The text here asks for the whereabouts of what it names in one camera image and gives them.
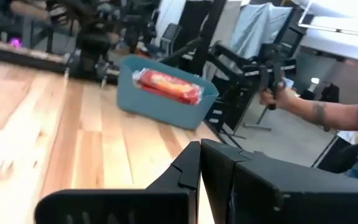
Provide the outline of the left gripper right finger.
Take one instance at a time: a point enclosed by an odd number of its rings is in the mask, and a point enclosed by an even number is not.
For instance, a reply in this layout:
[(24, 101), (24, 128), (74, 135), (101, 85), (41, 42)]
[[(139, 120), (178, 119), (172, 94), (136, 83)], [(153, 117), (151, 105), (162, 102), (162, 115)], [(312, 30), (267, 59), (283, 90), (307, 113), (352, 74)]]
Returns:
[(215, 223), (358, 224), (358, 179), (201, 140)]

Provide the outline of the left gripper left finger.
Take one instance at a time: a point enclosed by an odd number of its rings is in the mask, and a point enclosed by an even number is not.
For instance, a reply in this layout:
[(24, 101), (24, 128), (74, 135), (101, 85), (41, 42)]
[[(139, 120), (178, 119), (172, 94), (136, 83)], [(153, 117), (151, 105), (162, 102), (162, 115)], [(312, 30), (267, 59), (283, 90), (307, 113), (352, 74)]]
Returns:
[(196, 224), (200, 189), (198, 141), (187, 145), (145, 189), (65, 189), (47, 195), (36, 224)]

